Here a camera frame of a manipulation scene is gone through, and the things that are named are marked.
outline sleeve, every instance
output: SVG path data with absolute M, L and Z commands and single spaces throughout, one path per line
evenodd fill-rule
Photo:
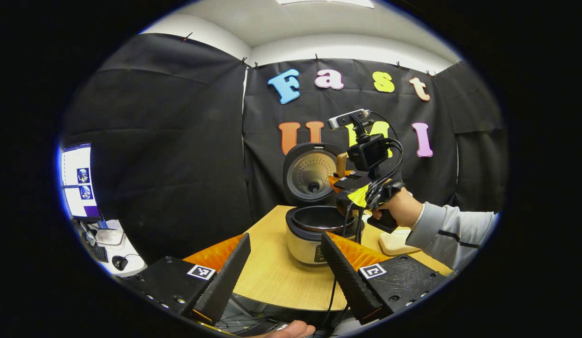
M 497 223 L 493 212 L 466 212 L 458 207 L 424 203 L 417 222 L 405 240 L 451 269 L 471 258 Z

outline monitor screen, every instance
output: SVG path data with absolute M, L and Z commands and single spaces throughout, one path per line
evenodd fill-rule
M 61 182 L 70 213 L 80 220 L 102 220 L 91 174 L 91 143 L 63 148 Z

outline hand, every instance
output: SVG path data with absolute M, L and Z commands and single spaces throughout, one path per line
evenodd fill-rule
M 404 188 L 396 193 L 385 205 L 372 210 L 372 216 L 377 220 L 382 216 L 379 209 L 389 209 L 391 216 L 400 227 L 413 227 L 422 211 L 422 203 L 417 201 Z
M 307 325 L 304 321 L 293 321 L 282 330 L 272 331 L 259 336 L 248 338 L 304 338 L 316 332 L 314 325 Z

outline table surface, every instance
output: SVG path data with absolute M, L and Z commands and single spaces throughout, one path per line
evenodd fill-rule
M 285 238 L 285 215 L 292 208 L 294 207 L 276 206 L 248 229 L 251 253 L 234 293 L 276 306 L 327 311 L 334 275 L 328 266 L 307 267 L 289 252 Z M 379 245 L 379 235 L 382 232 L 366 224 L 362 245 L 382 253 Z M 407 255 L 444 276 L 451 272 L 450 268 L 421 250 Z M 346 304 L 343 291 L 337 283 L 332 310 L 343 310 Z

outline rice cooker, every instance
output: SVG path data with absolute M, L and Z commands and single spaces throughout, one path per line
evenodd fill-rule
M 343 235 L 345 216 L 334 206 L 334 190 L 328 180 L 334 175 L 336 157 L 341 153 L 341 149 L 328 143 L 300 143 L 289 150 L 284 161 L 285 199 L 296 206 L 285 216 L 287 246 L 293 257 L 305 265 L 327 265 L 320 251 L 325 231 Z M 364 229 L 364 221 L 350 216 L 344 237 L 353 239 L 358 224 Z

